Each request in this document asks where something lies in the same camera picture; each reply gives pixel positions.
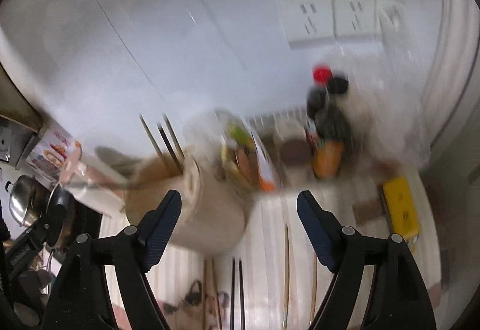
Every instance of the yellow box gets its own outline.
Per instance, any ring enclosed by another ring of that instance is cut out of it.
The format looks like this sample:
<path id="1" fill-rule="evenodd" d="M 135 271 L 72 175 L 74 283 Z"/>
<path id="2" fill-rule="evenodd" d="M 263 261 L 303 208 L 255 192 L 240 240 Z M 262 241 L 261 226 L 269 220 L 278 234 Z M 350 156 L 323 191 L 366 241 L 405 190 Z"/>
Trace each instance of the yellow box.
<path id="1" fill-rule="evenodd" d="M 392 233 L 400 234 L 412 247 L 420 225 L 407 178 L 402 176 L 384 182 L 382 191 Z"/>

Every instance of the chopsticks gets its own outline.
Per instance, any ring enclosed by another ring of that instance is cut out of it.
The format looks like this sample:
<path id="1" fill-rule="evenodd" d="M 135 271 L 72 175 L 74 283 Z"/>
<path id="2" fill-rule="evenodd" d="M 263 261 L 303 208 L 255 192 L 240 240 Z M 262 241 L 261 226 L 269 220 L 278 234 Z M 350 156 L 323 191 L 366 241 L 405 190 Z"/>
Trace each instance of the chopsticks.
<path id="1" fill-rule="evenodd" d="M 240 323 L 241 330 L 245 330 L 245 297 L 243 291 L 243 266 L 242 260 L 238 260 L 238 281 L 240 283 Z M 232 259 L 232 290 L 230 299 L 230 330 L 235 327 L 235 258 Z"/>
<path id="2" fill-rule="evenodd" d="M 207 260 L 203 260 L 203 280 L 202 280 L 202 330 L 206 330 L 207 324 Z"/>
<path id="3" fill-rule="evenodd" d="M 155 151 L 157 152 L 158 156 L 163 160 L 162 150 L 160 150 L 160 147 L 158 147 L 158 143 L 155 141 L 155 138 L 153 137 L 152 133 L 150 132 L 150 130 L 147 126 L 147 123 L 145 123 L 145 120 L 143 119 L 143 116 L 142 115 L 139 115 L 139 116 L 140 116 L 140 121 L 142 122 L 143 129 L 147 133 L 148 139 L 150 139 L 150 141 L 152 142 L 152 146 L 155 149 Z"/>
<path id="4" fill-rule="evenodd" d="M 232 259 L 232 290 L 230 298 L 230 330 L 234 330 L 235 322 L 235 258 Z"/>
<path id="5" fill-rule="evenodd" d="M 240 281 L 240 328 L 245 330 L 245 299 L 243 297 L 243 268 L 242 260 L 238 260 L 238 272 Z"/>
<path id="6" fill-rule="evenodd" d="M 157 155 L 160 157 L 160 159 L 162 160 L 162 162 L 164 163 L 164 165 L 166 166 L 166 168 L 171 172 L 171 173 L 174 173 L 174 169 L 172 169 L 172 166 L 171 164 L 169 163 L 169 161 L 165 158 L 164 154 L 162 153 L 162 150 L 160 149 L 160 147 L 158 146 L 158 143 L 155 141 L 155 138 L 153 137 L 152 133 L 150 132 L 150 129 L 148 128 L 145 120 L 143 119 L 143 116 L 142 115 L 139 115 L 140 116 L 140 121 L 142 122 L 142 126 L 143 126 L 143 129 L 145 129 L 145 132 L 148 136 L 148 138 L 150 139 L 150 142 L 152 143 L 155 151 L 157 152 Z M 185 155 L 182 151 L 182 148 L 180 147 L 180 144 L 178 142 L 178 139 L 175 135 L 175 132 L 173 131 L 173 128 L 172 128 L 172 125 L 170 123 L 170 120 L 168 119 L 167 115 L 163 115 L 163 118 L 165 120 L 165 124 L 166 124 L 166 127 L 167 129 L 169 130 L 170 132 L 170 136 L 172 137 L 172 140 L 173 140 L 173 143 L 175 145 L 175 148 L 177 149 L 177 153 L 181 156 L 181 159 L 184 160 L 185 159 Z M 167 134 L 165 133 L 165 130 L 163 129 L 162 127 L 162 124 L 160 124 L 159 122 L 157 123 L 157 128 L 160 132 L 160 135 L 162 136 L 162 139 L 165 143 L 165 146 L 167 148 L 167 150 L 169 151 L 169 154 L 170 156 L 172 157 L 172 161 L 173 163 L 175 164 L 176 168 L 178 169 L 178 171 L 181 173 L 183 172 L 183 166 L 182 164 L 180 163 L 179 159 L 177 158 L 177 155 L 175 154 L 175 151 L 173 150 L 172 148 L 172 145 L 169 141 L 169 138 L 167 137 Z"/>
<path id="7" fill-rule="evenodd" d="M 168 129 L 168 131 L 170 132 L 170 136 L 172 137 L 172 140 L 173 140 L 173 144 L 175 145 L 175 148 L 177 149 L 177 153 L 181 156 L 181 158 L 184 160 L 185 159 L 185 155 L 182 151 L 182 148 L 180 147 L 180 143 L 177 139 L 177 137 L 175 136 L 175 132 L 173 132 L 173 128 L 172 128 L 172 125 L 170 124 L 170 120 L 169 118 L 167 117 L 167 115 L 163 115 L 163 121 L 165 122 L 166 124 L 166 128 Z"/>
<path id="8" fill-rule="evenodd" d="M 183 170 L 183 167 L 182 167 L 182 164 L 180 163 L 180 161 L 178 160 L 177 156 L 175 155 L 175 151 L 173 151 L 173 148 L 172 148 L 172 145 L 170 144 L 170 141 L 169 139 L 167 138 L 167 135 L 165 133 L 165 130 L 163 129 L 162 125 L 160 123 L 157 123 L 157 128 L 158 130 L 160 131 L 160 135 L 162 135 L 162 139 L 163 141 L 165 142 L 165 146 L 167 148 L 167 150 L 169 151 L 172 159 L 173 159 L 173 162 L 175 163 L 175 165 L 177 166 L 178 170 L 181 172 Z"/>
<path id="9" fill-rule="evenodd" d="M 290 246 L 289 246 L 289 227 L 285 225 L 285 284 L 283 291 L 283 321 L 282 329 L 287 329 L 287 320 L 289 318 L 289 297 L 290 297 Z"/>
<path id="10" fill-rule="evenodd" d="M 218 301 L 218 286 L 217 286 L 217 273 L 215 272 L 215 261 L 212 258 L 212 279 L 213 279 L 213 289 L 215 293 L 215 302 L 217 303 L 217 323 L 218 328 L 222 329 L 222 314 L 220 312 L 220 302 Z"/>
<path id="11" fill-rule="evenodd" d="M 317 264 L 318 258 L 315 253 L 313 252 L 313 279 L 311 281 L 311 303 L 310 303 L 310 321 L 309 326 L 311 325 L 314 317 L 315 317 L 315 306 L 317 304 Z"/>

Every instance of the cooking pot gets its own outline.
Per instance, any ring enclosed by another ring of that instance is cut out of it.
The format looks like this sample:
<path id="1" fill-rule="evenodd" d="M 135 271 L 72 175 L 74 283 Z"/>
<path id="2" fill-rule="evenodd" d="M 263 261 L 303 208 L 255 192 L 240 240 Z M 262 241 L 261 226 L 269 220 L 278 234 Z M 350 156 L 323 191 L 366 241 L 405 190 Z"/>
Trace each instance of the cooking pot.
<path id="1" fill-rule="evenodd" d="M 12 185 L 8 181 L 5 190 Z M 10 193 L 9 209 L 15 221 L 21 226 L 30 227 L 45 211 L 50 191 L 34 177 L 20 176 Z"/>

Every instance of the bottle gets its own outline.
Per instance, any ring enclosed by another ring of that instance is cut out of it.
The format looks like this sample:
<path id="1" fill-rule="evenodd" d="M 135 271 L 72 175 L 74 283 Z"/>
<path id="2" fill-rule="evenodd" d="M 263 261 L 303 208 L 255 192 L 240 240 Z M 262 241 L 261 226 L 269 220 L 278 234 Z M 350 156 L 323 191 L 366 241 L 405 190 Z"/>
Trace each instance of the bottle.
<path id="1" fill-rule="evenodd" d="M 371 127 L 371 113 L 367 102 L 355 86 L 342 76 L 330 78 L 326 83 L 329 98 L 348 119 L 352 131 L 359 139 L 367 135 Z"/>
<path id="2" fill-rule="evenodd" d="M 331 178 L 338 173 L 344 147 L 342 142 L 329 140 L 317 149 L 312 167 L 318 179 Z"/>
<path id="3" fill-rule="evenodd" d="M 307 138 L 314 145 L 317 142 L 315 114 L 322 110 L 327 103 L 326 83 L 330 78 L 332 78 L 332 71 L 329 66 L 321 64 L 313 68 L 315 85 L 307 94 Z"/>

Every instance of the wall outlet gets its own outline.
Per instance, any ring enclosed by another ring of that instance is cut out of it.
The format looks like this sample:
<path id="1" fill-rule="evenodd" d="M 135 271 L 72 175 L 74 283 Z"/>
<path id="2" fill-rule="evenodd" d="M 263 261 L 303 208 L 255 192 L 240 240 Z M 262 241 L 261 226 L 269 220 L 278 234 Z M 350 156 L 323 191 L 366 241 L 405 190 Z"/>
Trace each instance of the wall outlet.
<path id="1" fill-rule="evenodd" d="M 373 36 L 377 23 L 375 0 L 334 0 L 334 21 L 337 38 Z"/>
<path id="2" fill-rule="evenodd" d="M 388 27 L 395 31 L 402 27 L 403 4 L 397 0 L 375 0 L 375 33 L 382 35 L 380 17 L 387 20 Z"/>
<path id="3" fill-rule="evenodd" d="M 334 39 L 332 0 L 279 0 L 279 9 L 291 46 Z"/>

